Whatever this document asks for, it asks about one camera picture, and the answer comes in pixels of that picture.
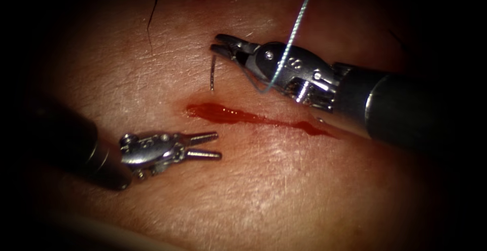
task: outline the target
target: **metallic instrument tip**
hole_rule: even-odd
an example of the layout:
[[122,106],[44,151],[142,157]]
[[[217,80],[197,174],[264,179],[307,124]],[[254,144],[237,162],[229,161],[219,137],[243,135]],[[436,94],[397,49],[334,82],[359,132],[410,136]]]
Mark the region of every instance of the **metallic instrument tip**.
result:
[[182,139],[187,147],[192,147],[218,139],[218,133],[212,131],[197,134],[183,134]]
[[222,154],[215,151],[207,151],[201,149],[188,149],[184,153],[185,160],[220,160]]

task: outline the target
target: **skin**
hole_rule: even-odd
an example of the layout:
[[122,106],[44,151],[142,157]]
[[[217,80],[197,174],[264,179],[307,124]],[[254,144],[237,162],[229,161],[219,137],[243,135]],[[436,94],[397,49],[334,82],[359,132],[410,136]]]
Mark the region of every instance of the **skin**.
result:
[[[86,0],[36,71],[40,86],[93,120],[113,142],[125,132],[217,131],[201,146],[220,162],[185,162],[123,192],[54,168],[27,171],[39,208],[79,214],[189,250],[427,248],[441,224],[438,170],[416,155],[320,124],[304,106],[258,94],[209,46],[218,33],[285,42],[302,0]],[[328,63],[408,72],[403,42],[422,50],[393,0],[311,0],[295,44]],[[190,103],[216,102],[283,122],[308,121],[336,138],[287,127],[213,124]]]

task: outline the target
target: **metal jaw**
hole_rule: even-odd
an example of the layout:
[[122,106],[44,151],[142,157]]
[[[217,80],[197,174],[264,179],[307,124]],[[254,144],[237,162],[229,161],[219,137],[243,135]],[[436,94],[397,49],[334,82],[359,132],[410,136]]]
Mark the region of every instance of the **metal jaw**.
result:
[[170,164],[183,160],[220,160],[220,152],[187,148],[217,138],[216,132],[189,135],[158,132],[143,136],[128,133],[120,139],[122,163],[143,179],[146,171],[155,175],[166,170]]
[[[227,34],[211,45],[211,50],[236,62],[258,81],[268,85],[274,77],[286,44],[254,44]],[[273,88],[298,103],[333,112],[336,88],[349,69],[332,67],[314,53],[292,46]]]

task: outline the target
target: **red blood streak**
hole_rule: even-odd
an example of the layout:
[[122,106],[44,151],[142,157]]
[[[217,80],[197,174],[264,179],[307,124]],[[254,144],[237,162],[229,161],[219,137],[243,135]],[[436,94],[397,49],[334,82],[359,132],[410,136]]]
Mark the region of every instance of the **red blood streak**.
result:
[[274,126],[288,126],[304,130],[311,136],[327,135],[331,136],[324,130],[319,130],[308,122],[285,123],[268,119],[264,116],[258,116],[241,110],[229,109],[217,103],[189,104],[186,111],[190,117],[200,117],[213,123],[218,124],[235,124],[238,122],[252,124],[267,124]]

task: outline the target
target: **metal pin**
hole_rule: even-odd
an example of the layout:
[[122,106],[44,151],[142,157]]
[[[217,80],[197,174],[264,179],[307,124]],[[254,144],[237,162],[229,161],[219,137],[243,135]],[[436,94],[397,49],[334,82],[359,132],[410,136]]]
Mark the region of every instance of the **metal pin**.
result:
[[212,58],[212,69],[210,72],[210,89],[214,90],[214,81],[215,81],[215,63],[217,62],[217,56],[213,55]]

